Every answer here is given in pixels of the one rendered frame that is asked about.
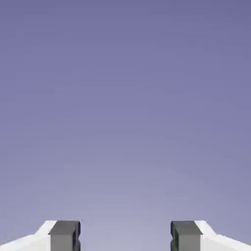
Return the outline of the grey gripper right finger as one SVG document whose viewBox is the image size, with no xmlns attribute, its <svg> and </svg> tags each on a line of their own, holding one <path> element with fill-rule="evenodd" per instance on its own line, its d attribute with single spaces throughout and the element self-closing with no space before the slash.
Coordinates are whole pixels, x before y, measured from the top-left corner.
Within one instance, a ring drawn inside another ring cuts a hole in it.
<svg viewBox="0 0 251 251">
<path fill-rule="evenodd" d="M 251 251 L 251 245 L 217 234 L 205 220 L 171 221 L 171 251 Z"/>
</svg>

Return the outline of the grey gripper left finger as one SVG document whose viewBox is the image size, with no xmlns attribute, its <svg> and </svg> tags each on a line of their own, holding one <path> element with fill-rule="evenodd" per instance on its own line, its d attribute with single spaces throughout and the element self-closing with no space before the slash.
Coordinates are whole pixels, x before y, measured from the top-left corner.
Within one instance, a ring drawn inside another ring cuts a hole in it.
<svg viewBox="0 0 251 251">
<path fill-rule="evenodd" d="M 30 235 L 0 245 L 0 251 L 81 251 L 80 221 L 46 220 Z"/>
</svg>

